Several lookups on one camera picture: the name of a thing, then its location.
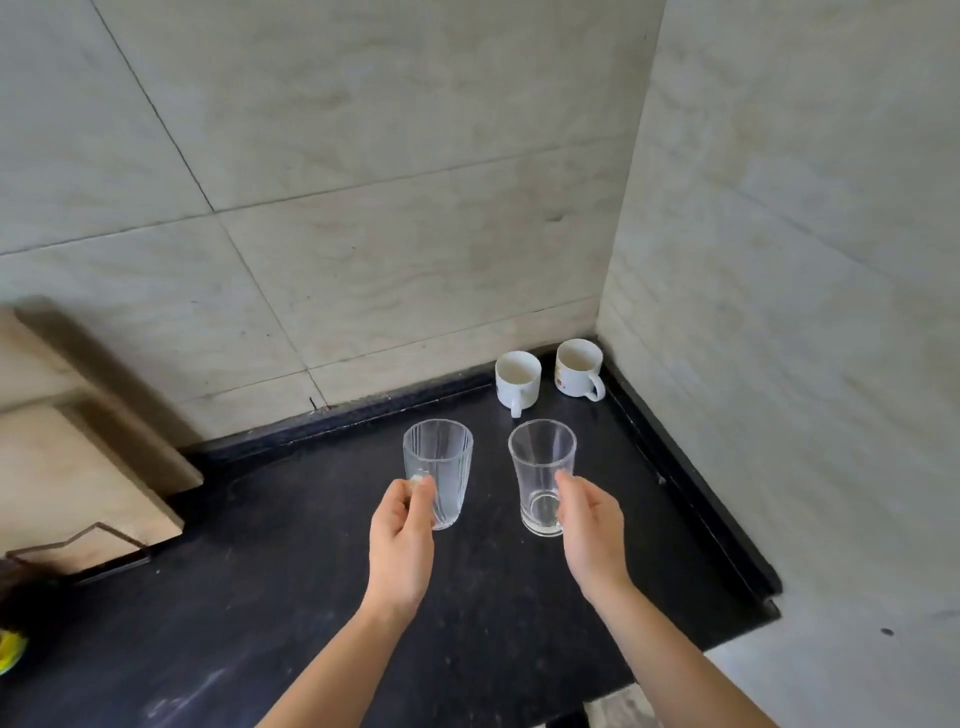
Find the beige stone slab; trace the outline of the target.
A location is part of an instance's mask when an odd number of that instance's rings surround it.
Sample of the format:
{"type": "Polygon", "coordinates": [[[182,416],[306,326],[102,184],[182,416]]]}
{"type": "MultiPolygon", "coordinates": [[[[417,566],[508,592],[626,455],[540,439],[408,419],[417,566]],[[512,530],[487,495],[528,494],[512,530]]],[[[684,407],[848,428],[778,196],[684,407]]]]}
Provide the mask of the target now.
{"type": "Polygon", "coordinates": [[[192,430],[60,311],[0,304],[0,556],[104,523],[150,548],[203,475],[192,430]]]}

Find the white mug with print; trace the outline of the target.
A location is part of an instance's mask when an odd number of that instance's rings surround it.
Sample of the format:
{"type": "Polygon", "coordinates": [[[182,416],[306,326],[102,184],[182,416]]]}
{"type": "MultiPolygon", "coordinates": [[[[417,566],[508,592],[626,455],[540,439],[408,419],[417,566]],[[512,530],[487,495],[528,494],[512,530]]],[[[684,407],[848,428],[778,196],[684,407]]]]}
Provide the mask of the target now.
{"type": "Polygon", "coordinates": [[[606,396],[600,372],[603,351],[583,338],[562,342],[556,351],[554,383],[558,391],[571,398],[586,398],[593,403],[606,396]]]}

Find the person's right forearm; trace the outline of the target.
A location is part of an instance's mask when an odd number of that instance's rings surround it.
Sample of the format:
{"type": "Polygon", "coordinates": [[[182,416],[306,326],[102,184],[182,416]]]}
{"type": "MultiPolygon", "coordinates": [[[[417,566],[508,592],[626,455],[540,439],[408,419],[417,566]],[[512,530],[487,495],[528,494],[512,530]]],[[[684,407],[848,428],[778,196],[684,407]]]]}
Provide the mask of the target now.
{"type": "Polygon", "coordinates": [[[629,580],[583,592],[663,728],[779,728],[629,580]]]}

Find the smooth clear drinking glass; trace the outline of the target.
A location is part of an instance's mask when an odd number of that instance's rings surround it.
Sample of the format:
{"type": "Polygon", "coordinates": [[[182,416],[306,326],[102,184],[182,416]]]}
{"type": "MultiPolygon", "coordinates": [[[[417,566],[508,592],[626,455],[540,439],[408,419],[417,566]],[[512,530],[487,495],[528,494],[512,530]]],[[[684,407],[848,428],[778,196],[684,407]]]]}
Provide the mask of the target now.
{"type": "Polygon", "coordinates": [[[518,483],[522,524],[540,537],[562,535],[556,474],[573,473],[577,450],[573,430],[556,419],[531,419],[510,432],[508,449],[518,483]]]}

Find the person's left hand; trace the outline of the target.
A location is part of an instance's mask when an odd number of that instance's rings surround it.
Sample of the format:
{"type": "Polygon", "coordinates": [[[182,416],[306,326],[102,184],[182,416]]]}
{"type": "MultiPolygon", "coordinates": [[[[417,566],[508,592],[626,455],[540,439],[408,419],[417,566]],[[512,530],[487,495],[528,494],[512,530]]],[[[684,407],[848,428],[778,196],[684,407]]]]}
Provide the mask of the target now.
{"type": "Polygon", "coordinates": [[[411,524],[411,480],[390,482],[370,522],[365,604],[409,624],[428,588],[433,529],[411,524]]]}

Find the plain white mug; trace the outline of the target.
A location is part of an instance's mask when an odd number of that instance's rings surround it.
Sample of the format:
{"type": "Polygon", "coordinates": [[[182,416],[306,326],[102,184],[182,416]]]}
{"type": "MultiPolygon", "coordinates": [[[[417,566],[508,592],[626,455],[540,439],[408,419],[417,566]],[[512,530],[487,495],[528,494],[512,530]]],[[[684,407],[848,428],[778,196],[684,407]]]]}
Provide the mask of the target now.
{"type": "Polygon", "coordinates": [[[539,398],[543,366],[539,358],[526,350],[511,350],[495,362],[495,387],[499,403],[518,420],[539,398]]]}

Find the person's left forearm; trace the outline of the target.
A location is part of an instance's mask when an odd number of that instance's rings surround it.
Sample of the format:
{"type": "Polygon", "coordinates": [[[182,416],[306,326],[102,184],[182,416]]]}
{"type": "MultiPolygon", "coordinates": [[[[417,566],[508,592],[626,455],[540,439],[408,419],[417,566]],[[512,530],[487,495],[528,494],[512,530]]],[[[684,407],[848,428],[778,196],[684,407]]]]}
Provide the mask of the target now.
{"type": "Polygon", "coordinates": [[[365,598],[255,728],[360,728],[417,608],[365,598]]]}

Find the ribbed clear drinking glass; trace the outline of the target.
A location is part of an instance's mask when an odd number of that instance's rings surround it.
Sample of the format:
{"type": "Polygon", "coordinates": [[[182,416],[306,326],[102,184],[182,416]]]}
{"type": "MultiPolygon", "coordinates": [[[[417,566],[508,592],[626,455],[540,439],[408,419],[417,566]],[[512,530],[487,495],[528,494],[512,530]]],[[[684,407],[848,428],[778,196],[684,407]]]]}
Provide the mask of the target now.
{"type": "Polygon", "coordinates": [[[473,433],[459,421],[430,418],[407,429],[402,447],[407,479],[431,477],[435,482],[433,529],[450,528],[460,517],[466,497],[473,433]]]}

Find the person's right hand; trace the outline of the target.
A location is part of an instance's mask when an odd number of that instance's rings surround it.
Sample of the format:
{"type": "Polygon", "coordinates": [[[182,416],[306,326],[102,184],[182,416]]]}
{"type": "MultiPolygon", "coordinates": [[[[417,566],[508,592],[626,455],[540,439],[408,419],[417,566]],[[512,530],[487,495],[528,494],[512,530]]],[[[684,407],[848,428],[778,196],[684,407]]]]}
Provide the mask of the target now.
{"type": "Polygon", "coordinates": [[[562,529],[563,551],[583,596],[600,609],[610,594],[632,586],[621,508],[615,497],[581,476],[561,470],[556,480],[581,480],[582,521],[577,529],[562,529]]]}

